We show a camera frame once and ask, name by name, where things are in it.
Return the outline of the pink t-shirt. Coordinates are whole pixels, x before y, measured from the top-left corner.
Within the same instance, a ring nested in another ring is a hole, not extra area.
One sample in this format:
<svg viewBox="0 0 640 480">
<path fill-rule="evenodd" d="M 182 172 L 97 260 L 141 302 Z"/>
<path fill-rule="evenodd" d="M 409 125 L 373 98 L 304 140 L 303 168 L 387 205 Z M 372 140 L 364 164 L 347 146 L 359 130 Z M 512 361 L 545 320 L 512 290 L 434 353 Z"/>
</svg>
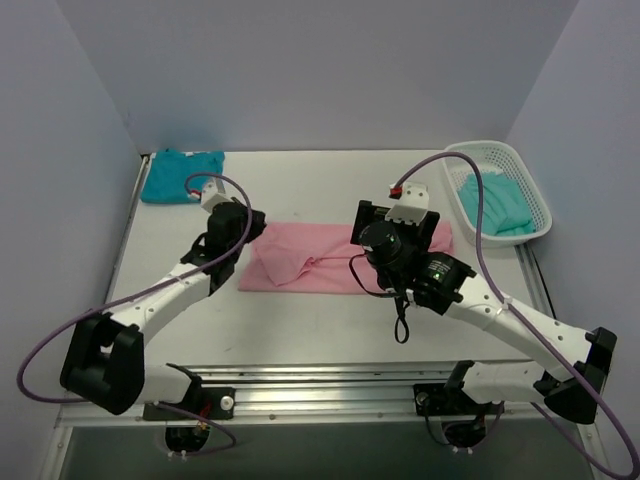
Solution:
<svg viewBox="0 0 640 480">
<path fill-rule="evenodd" d="M 377 275 L 350 243 L 352 227 L 271 223 L 251 242 L 238 289 L 243 292 L 360 295 L 380 293 Z"/>
</svg>

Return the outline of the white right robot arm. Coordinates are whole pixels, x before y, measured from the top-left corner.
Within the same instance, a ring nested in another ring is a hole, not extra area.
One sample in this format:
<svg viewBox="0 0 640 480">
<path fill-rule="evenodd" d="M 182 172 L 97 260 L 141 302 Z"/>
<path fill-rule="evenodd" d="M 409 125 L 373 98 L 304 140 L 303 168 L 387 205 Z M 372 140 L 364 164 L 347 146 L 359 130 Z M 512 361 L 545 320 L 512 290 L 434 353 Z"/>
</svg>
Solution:
<svg viewBox="0 0 640 480">
<path fill-rule="evenodd" d="M 576 424 L 594 422 L 609 375 L 616 335 L 604 327 L 584 330 L 553 319 L 504 293 L 489 279 L 443 252 L 431 252 L 440 216 L 425 212 L 418 224 L 391 216 L 368 200 L 358 204 L 351 244 L 376 273 L 379 298 L 393 300 L 405 323 L 411 306 L 472 325 L 525 355 L 524 363 L 484 364 L 462 360 L 444 388 L 455 412 L 494 402 L 542 403 Z"/>
</svg>

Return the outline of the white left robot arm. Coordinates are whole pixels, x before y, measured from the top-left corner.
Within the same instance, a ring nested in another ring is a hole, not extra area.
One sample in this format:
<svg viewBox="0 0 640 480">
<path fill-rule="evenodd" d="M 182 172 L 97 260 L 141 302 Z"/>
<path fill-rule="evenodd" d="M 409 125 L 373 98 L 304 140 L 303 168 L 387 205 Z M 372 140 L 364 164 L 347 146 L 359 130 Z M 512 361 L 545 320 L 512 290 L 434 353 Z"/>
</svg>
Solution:
<svg viewBox="0 0 640 480">
<path fill-rule="evenodd" d="M 155 403 L 165 403 L 179 419 L 200 413 L 209 402 L 201 377 L 176 364 L 151 365 L 145 349 L 172 320 L 224 285 L 243 247 L 265 227 L 262 211 L 237 201 L 214 206 L 206 231 L 152 291 L 75 326 L 62 387 L 114 415 Z"/>
</svg>

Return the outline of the teal folded t-shirt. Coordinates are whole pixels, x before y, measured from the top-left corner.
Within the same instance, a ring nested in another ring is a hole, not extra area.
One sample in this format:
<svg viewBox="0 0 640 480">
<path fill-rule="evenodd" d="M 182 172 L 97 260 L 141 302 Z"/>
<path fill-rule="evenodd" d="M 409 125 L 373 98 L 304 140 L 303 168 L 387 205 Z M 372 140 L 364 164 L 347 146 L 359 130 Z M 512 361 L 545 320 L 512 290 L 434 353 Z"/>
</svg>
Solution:
<svg viewBox="0 0 640 480">
<path fill-rule="evenodd" d="M 179 205 L 197 203 L 185 188 L 186 179 L 195 173 L 222 174 L 225 153 L 204 151 L 184 153 L 166 149 L 155 154 L 140 200 L 147 204 Z"/>
</svg>

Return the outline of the mint green t-shirt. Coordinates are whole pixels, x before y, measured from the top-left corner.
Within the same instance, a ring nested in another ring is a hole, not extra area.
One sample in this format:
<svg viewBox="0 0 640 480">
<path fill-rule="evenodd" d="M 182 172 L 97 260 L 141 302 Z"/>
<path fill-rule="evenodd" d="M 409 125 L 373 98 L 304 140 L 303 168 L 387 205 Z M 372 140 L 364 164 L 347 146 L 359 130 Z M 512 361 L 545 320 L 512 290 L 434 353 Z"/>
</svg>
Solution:
<svg viewBox="0 0 640 480">
<path fill-rule="evenodd" d="M 482 233 L 489 236 L 521 236 L 536 231 L 531 210 L 518 184 L 503 173 L 482 172 Z M 477 226 L 479 185 L 469 174 L 457 190 L 463 209 L 473 227 Z"/>
</svg>

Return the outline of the white perforated plastic basket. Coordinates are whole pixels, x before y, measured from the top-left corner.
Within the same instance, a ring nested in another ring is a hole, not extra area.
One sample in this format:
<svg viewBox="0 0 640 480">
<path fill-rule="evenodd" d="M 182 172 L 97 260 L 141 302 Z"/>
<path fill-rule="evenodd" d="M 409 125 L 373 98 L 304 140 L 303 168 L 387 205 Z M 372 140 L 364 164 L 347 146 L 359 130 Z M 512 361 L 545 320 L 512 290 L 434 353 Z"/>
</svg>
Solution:
<svg viewBox="0 0 640 480">
<path fill-rule="evenodd" d="M 513 235 L 488 235 L 482 233 L 483 248 L 502 248 L 524 244 L 547 234 L 552 226 L 552 216 L 538 187 L 521 157 L 511 146 L 499 141 L 469 141 L 449 145 L 445 153 L 458 152 L 470 157 L 484 178 L 489 174 L 503 175 L 513 181 L 523 197 L 526 209 L 531 214 L 531 233 Z M 475 178 L 472 167 L 464 160 L 447 156 L 441 163 L 453 213 L 463 237 L 471 245 L 476 241 L 475 225 L 470 221 L 459 195 L 468 176 Z"/>
</svg>

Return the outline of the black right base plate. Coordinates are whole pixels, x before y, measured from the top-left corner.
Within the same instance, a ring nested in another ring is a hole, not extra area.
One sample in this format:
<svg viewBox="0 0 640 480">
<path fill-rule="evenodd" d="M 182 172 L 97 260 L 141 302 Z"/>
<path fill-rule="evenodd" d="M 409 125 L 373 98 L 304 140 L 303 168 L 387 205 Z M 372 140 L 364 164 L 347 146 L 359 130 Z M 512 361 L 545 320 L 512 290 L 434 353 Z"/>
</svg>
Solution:
<svg viewBox="0 0 640 480">
<path fill-rule="evenodd" d="M 464 392 L 448 390 L 444 383 L 413 385 L 414 407 L 422 417 L 495 415 L 499 405 L 479 404 Z"/>
</svg>

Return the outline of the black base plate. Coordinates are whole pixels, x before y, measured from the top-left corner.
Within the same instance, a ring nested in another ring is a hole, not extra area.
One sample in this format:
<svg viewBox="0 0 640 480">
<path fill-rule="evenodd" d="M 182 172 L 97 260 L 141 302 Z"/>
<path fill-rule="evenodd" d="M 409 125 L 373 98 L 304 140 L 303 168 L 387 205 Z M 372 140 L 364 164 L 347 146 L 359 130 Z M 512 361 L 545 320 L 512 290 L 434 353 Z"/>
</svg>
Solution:
<svg viewBox="0 0 640 480">
<path fill-rule="evenodd" d="M 172 407 L 197 414 L 210 420 L 230 420 L 234 417 L 236 389 L 230 386 L 204 387 Z M 145 421 L 191 420 L 184 413 L 167 410 L 154 404 L 146 404 L 142 418 Z"/>
<path fill-rule="evenodd" d="M 464 392 L 448 390 L 444 383 L 413 385 L 414 407 L 422 417 L 495 415 L 499 405 L 479 404 Z"/>
</svg>

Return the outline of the aluminium rail frame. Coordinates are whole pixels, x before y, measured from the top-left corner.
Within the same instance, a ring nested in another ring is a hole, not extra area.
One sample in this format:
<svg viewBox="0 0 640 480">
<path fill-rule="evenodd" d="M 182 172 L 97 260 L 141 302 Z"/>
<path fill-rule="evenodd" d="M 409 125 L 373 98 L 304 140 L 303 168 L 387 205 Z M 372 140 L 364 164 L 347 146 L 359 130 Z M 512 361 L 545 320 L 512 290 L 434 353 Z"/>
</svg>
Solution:
<svg viewBox="0 0 640 480">
<path fill-rule="evenodd" d="M 418 422 L 413 386 L 440 383 L 454 364 L 433 362 L 193 366 L 207 387 L 236 390 L 227 427 Z"/>
</svg>

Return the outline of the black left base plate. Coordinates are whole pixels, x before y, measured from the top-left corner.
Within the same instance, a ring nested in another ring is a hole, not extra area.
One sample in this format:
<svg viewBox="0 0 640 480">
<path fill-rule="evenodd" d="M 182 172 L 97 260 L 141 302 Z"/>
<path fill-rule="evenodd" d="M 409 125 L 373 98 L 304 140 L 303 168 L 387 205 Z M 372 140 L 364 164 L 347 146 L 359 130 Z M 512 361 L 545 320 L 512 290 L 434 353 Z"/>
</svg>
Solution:
<svg viewBox="0 0 640 480">
<path fill-rule="evenodd" d="M 172 407 L 197 414 L 210 420 L 230 420 L 234 417 L 236 389 L 230 386 L 204 387 Z M 145 421 L 191 420 L 184 413 L 167 410 L 154 404 L 146 404 L 142 418 Z"/>
</svg>

